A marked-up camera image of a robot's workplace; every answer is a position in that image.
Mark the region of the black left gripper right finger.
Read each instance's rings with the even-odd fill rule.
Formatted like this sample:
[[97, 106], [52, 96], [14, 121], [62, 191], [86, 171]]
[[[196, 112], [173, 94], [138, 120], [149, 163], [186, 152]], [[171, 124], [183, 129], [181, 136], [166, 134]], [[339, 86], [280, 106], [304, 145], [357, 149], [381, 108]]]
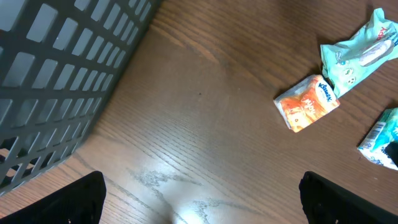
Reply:
[[299, 191], [302, 208], [309, 223], [397, 224], [397, 215], [315, 172], [304, 173]]

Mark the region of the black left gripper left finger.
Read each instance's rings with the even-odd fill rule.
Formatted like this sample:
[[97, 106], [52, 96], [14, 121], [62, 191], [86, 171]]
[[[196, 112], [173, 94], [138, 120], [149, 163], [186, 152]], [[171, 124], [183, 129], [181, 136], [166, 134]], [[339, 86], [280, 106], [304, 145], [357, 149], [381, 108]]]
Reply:
[[103, 174], [94, 171], [43, 199], [1, 218], [1, 224], [98, 224], [106, 185]]

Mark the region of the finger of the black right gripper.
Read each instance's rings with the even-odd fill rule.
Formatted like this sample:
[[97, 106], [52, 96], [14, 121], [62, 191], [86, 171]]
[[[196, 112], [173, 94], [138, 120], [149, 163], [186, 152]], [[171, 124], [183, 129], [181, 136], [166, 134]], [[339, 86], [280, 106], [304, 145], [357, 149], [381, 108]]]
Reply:
[[397, 166], [398, 162], [398, 143], [397, 142], [391, 142], [386, 148], [385, 152], [388, 155], [388, 157], [392, 160], [392, 163]]

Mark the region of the teal Kleenex tissue pack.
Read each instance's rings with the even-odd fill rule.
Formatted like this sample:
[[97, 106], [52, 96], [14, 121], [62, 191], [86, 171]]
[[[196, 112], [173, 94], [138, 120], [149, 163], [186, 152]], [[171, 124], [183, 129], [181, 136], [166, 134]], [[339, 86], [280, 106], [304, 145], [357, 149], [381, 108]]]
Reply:
[[386, 109], [367, 136], [359, 144], [359, 152], [374, 164], [397, 170], [397, 166], [385, 152], [391, 143], [397, 142], [397, 108]]

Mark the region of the orange Kleenex tissue pack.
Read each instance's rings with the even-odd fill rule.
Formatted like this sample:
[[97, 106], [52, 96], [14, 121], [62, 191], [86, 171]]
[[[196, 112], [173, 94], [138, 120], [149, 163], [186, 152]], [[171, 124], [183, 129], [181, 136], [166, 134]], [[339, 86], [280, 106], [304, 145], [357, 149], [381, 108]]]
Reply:
[[339, 107], [340, 102], [322, 75], [310, 75], [279, 95], [274, 104], [287, 127], [297, 133]]

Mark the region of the teal crinkled snack pack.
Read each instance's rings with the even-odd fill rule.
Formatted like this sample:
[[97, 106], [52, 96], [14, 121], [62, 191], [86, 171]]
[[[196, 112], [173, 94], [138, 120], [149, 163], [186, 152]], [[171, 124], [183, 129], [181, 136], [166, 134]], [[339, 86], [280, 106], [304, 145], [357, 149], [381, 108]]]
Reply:
[[376, 71], [397, 58], [397, 23], [377, 8], [369, 22], [349, 40], [320, 46], [322, 74], [339, 98]]

